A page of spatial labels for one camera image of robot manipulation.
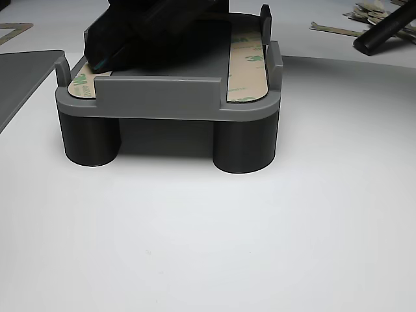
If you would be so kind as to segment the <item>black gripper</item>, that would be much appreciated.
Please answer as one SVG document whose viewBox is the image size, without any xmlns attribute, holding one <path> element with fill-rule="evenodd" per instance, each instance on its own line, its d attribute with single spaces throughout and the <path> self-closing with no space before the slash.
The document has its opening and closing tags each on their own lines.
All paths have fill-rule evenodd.
<svg viewBox="0 0 416 312">
<path fill-rule="evenodd" d="M 84 56 L 98 73 L 173 62 L 192 43 L 202 16 L 226 13 L 227 1 L 109 1 L 89 27 Z"/>
</svg>

